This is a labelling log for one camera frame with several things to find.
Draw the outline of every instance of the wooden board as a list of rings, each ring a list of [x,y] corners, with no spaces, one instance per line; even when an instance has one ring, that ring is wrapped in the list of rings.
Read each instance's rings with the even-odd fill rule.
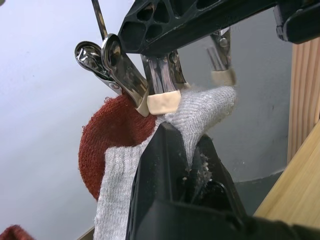
[[[320,228],[320,121],[255,216]]]
[[[293,158],[320,116],[320,38],[292,48],[287,162]]]

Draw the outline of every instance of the white wall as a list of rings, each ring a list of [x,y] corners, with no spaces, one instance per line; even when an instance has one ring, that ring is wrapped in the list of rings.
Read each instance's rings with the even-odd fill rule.
[[[101,1],[109,33],[132,3]],[[78,149],[82,126],[115,94],[76,63],[80,41],[102,43],[90,0],[0,6],[0,232],[19,224],[37,240],[74,240],[94,224]]]

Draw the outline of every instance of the gray knit fabric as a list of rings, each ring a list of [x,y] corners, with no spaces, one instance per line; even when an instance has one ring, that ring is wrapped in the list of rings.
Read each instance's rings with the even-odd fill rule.
[[[105,153],[105,173],[95,217],[95,240],[124,240],[126,237],[131,187],[140,156],[158,126],[166,121],[182,134],[189,166],[200,137],[228,115],[236,101],[233,87],[222,86],[181,92],[175,113],[158,116],[153,134],[134,147],[111,147]]]

